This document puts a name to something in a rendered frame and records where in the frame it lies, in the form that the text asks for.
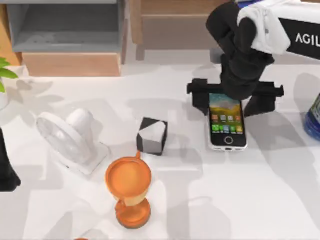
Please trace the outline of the white desk fan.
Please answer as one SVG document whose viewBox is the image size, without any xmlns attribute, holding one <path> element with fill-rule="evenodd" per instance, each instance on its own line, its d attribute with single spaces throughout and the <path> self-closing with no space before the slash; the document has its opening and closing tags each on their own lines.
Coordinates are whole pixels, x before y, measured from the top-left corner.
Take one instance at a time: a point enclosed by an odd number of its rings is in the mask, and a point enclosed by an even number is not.
<svg viewBox="0 0 320 240">
<path fill-rule="evenodd" d="M 66 118 L 43 112 L 36 119 L 36 128 L 63 166 L 89 176 L 110 155 L 107 145 L 94 140 L 94 120 L 84 108 L 75 109 Z"/>
</svg>

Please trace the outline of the black and white cube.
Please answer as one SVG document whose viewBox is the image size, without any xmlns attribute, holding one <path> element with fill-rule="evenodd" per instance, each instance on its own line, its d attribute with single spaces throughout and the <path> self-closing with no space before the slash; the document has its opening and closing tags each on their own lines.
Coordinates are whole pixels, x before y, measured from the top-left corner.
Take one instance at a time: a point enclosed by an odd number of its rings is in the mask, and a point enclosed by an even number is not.
<svg viewBox="0 0 320 240">
<path fill-rule="evenodd" d="M 167 121 L 144 117 L 136 136 L 136 148 L 142 153 L 161 156 L 167 136 Z"/>
</svg>

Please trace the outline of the green potted plant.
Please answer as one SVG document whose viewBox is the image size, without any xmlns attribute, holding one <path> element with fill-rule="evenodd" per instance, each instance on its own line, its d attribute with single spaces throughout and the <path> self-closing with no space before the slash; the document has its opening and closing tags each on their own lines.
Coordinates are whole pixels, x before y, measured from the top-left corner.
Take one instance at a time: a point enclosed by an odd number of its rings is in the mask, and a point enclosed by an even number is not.
<svg viewBox="0 0 320 240">
<path fill-rule="evenodd" d="M 3 83 L 3 78 L 17 79 L 18 75 L 10 69 L 7 69 L 11 64 L 4 58 L 0 57 L 0 110 L 3 110 L 9 104 L 9 97 L 6 87 Z"/>
</svg>

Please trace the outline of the wooden cupboard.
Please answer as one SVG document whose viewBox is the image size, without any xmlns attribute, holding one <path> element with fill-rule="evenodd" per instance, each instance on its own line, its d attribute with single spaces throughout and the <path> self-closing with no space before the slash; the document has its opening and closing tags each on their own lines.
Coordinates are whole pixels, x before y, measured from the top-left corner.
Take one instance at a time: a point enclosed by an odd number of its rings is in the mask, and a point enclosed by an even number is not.
<svg viewBox="0 0 320 240">
<path fill-rule="evenodd" d="M 127 0 L 132 42 L 136 45 L 136 60 L 143 61 L 147 50 L 143 42 L 143 20 L 147 17 L 206 18 L 225 0 Z"/>
<path fill-rule="evenodd" d="M 6 4 L 0 4 L 0 57 L 5 58 L 12 66 L 20 66 L 23 61 L 22 53 L 12 50 Z"/>
</svg>

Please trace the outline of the wooden cupboard door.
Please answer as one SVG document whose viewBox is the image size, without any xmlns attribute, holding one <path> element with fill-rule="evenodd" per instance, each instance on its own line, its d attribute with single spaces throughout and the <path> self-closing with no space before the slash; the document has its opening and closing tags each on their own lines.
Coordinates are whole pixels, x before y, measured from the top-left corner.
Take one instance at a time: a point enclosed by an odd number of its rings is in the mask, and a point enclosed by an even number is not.
<svg viewBox="0 0 320 240">
<path fill-rule="evenodd" d="M 141 47 L 147 50 L 207 50 L 216 44 L 205 17 L 146 17 Z"/>
</svg>

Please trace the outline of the white smartphone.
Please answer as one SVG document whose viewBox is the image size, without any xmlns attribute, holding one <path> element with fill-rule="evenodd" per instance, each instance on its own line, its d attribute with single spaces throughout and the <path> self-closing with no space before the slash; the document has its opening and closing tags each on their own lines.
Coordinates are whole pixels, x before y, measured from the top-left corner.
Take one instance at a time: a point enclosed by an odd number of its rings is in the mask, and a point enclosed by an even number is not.
<svg viewBox="0 0 320 240">
<path fill-rule="evenodd" d="M 222 93 L 209 94 L 209 146 L 217 151 L 242 151 L 248 141 L 243 104 Z"/>
</svg>

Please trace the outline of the blue bottle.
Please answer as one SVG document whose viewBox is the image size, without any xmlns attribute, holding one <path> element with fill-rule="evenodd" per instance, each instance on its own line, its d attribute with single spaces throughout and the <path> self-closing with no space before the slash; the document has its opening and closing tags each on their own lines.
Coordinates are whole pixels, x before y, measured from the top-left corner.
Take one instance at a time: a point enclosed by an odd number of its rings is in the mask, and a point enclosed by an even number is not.
<svg viewBox="0 0 320 240">
<path fill-rule="evenodd" d="M 303 127 L 310 137 L 320 142 L 320 93 L 306 113 Z"/>
</svg>

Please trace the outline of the pale wooden drawer front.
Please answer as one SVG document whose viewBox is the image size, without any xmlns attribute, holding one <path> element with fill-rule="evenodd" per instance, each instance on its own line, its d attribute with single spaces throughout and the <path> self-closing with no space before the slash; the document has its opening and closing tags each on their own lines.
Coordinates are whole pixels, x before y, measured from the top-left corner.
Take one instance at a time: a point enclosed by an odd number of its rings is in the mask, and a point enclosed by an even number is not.
<svg viewBox="0 0 320 240">
<path fill-rule="evenodd" d="M 22 58 L 33 77 L 118 77 L 119 53 L 24 52 Z"/>
</svg>

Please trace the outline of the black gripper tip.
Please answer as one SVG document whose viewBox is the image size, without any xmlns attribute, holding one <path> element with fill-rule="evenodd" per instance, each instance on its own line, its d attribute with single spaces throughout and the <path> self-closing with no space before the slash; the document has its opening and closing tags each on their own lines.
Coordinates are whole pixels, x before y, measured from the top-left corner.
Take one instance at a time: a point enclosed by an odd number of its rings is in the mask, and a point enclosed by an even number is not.
<svg viewBox="0 0 320 240">
<path fill-rule="evenodd" d="M 0 128 L 0 192 L 13 192 L 21 185 L 21 179 L 9 160 L 3 131 Z"/>
</svg>

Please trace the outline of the orange trophy cup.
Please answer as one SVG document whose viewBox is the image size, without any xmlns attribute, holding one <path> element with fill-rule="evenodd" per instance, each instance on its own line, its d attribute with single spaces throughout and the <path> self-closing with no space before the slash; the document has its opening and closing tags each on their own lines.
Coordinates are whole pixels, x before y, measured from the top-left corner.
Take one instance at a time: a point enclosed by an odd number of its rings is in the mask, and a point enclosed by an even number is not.
<svg viewBox="0 0 320 240">
<path fill-rule="evenodd" d="M 152 172 L 141 159 L 141 152 L 138 150 L 135 156 L 113 161 L 104 174 L 104 181 L 116 200 L 117 221 L 127 229 L 144 226 L 151 216 L 147 193 L 152 183 Z"/>
</svg>

